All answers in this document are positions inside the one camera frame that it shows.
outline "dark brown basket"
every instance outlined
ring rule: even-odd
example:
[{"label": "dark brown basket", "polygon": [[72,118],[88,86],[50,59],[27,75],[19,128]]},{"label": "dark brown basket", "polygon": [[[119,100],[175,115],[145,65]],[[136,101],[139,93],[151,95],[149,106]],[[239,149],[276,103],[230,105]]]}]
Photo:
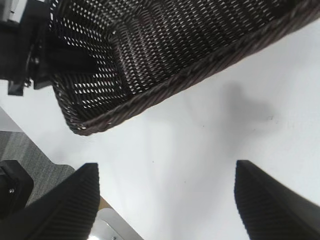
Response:
[{"label": "dark brown basket", "polygon": [[320,17],[320,0],[51,0],[50,30],[96,74],[52,78],[76,134],[103,132]]}]

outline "white table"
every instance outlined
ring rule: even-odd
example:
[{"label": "white table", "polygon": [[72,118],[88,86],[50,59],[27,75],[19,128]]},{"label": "white table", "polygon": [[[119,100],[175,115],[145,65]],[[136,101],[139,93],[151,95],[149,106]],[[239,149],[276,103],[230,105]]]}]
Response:
[{"label": "white table", "polygon": [[248,240],[249,159],[320,205],[320,21],[105,133],[73,134],[53,90],[0,106],[56,164],[98,162],[101,195],[145,240]]}]

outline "wooden edge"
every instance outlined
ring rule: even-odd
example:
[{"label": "wooden edge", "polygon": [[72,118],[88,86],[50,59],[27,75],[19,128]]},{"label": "wooden edge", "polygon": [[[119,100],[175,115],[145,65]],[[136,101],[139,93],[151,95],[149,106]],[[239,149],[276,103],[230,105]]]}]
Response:
[{"label": "wooden edge", "polygon": [[109,203],[107,203],[106,200],[104,200],[102,198],[102,196],[100,197],[100,205],[99,205],[99,211],[101,209],[112,209],[112,207],[109,205]]}]

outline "floor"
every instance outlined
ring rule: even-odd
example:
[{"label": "floor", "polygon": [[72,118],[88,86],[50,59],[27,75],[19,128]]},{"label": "floor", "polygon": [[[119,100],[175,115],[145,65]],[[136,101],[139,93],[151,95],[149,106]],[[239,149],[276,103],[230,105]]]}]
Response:
[{"label": "floor", "polygon": [[0,131],[0,161],[17,160],[34,181],[27,203],[38,200],[75,170],[68,165],[53,164],[23,133]]}]

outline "basket rim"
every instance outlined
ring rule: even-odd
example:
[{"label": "basket rim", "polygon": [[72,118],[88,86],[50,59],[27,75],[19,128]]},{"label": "basket rim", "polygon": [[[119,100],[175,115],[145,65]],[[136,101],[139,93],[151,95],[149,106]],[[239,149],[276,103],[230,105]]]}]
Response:
[{"label": "basket rim", "polygon": [[[114,109],[89,120],[83,121],[72,117],[73,123],[70,122],[70,118],[65,114],[68,106],[72,106],[68,93],[64,87],[57,88],[53,85],[53,88],[65,120],[74,133],[88,136],[104,132],[259,52],[318,18],[320,18],[320,1],[303,0],[282,17],[270,21],[257,31],[244,35],[238,41],[226,47],[217,49],[149,90],[137,94]],[[55,75],[53,81],[57,79],[59,80],[59,76]]]}]

